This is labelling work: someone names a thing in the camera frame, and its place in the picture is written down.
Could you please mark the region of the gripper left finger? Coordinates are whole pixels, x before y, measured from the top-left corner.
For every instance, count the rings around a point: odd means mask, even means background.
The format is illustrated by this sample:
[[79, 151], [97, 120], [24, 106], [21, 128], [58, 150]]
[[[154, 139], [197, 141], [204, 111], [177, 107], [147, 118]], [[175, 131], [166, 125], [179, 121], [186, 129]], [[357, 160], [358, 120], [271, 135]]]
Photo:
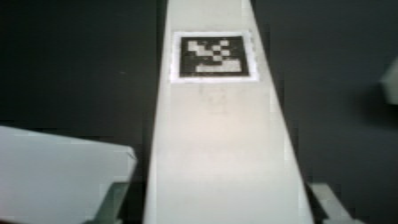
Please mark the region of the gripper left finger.
[[104, 199], [99, 205], [94, 218], [87, 221], [87, 224], [122, 224], [122, 219], [118, 218], [124, 196], [127, 192], [127, 184], [115, 182], [110, 185]]

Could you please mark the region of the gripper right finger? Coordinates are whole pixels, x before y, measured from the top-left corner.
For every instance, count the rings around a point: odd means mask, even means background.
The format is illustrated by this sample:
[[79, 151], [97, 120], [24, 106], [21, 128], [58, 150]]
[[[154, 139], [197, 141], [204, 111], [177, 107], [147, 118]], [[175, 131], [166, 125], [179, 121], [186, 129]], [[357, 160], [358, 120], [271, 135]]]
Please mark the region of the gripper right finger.
[[365, 224], [351, 217], [328, 185], [309, 183], [307, 188], [316, 204], [312, 208], [316, 224]]

